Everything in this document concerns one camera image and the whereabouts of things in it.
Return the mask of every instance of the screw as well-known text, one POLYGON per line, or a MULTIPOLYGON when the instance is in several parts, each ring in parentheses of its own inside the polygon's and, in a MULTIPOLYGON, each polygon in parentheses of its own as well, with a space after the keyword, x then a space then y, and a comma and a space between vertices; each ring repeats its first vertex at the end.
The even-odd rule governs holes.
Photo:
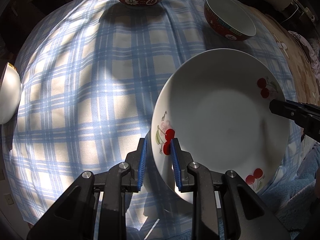
POLYGON ((128 168, 129 167, 129 164, 128 163, 125 163, 125 162, 123 162, 123 163, 120 163, 119 164, 119 167, 121 168, 121 169, 126 169, 126 168, 128 168))
POLYGON ((200 164, 197 162, 191 162, 191 163, 189 163, 189 166, 191 168, 197 169, 197 168, 199 168, 200 164))
POLYGON ((227 175, 229 177, 234 178, 235 176, 237 176, 237 173, 235 171, 233 171, 233 170, 229 170, 229 171, 227 171, 227 175))
POLYGON ((84 173, 82 173, 82 177, 85 179, 88 179, 91 177, 91 172, 90 171, 85 171, 84 173))

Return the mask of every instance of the cherry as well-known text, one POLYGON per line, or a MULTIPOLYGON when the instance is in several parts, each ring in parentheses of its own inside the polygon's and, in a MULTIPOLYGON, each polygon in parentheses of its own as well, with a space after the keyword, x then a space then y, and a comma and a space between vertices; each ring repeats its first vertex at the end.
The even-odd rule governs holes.
POLYGON ((168 129, 165 131, 165 139, 166 141, 171 141, 174 138, 175 131, 173 129, 168 129))
POLYGON ((263 88, 263 89, 261 90, 261 96, 262 96, 263 98, 267 98, 269 95, 270 95, 270 92, 269 92, 269 90, 268 90, 267 88, 263 88))
POLYGON ((267 85, 267 82, 264 78, 259 78, 257 82, 258 87, 265 88, 267 85))
POLYGON ((262 175, 263 175, 263 171, 260 168, 255 169, 254 172, 253 172, 253 176, 254 176, 255 179, 261 178, 262 175))
POLYGON ((170 155, 170 141, 166 141, 163 145, 163 153, 165 155, 170 155))
POLYGON ((246 178, 245 178, 245 182, 248 184, 248 185, 252 185, 254 183, 254 176, 252 175, 248 175, 246 178))

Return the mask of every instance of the blue and white checkered tablecloth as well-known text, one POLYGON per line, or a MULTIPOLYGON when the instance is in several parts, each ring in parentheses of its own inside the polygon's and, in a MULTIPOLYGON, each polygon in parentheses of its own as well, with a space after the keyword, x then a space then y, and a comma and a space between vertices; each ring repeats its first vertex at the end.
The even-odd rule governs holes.
MULTIPOLYGON (((2 130, 6 170, 25 221, 36 223, 81 172, 107 171, 135 150, 150 129, 161 88, 200 52, 233 48, 253 55, 296 101, 287 62, 264 25, 244 7, 257 35, 230 41, 209 27, 203 5, 163 0, 133 10, 118 0, 75 0, 33 29, 15 63, 23 93, 12 150, 2 130)), ((271 187, 291 179, 301 161, 300 128, 290 127, 271 187)), ((144 186, 133 194, 126 219, 129 239, 144 239, 155 224, 147 239, 191 228, 190 204, 166 187, 150 148, 144 186)))

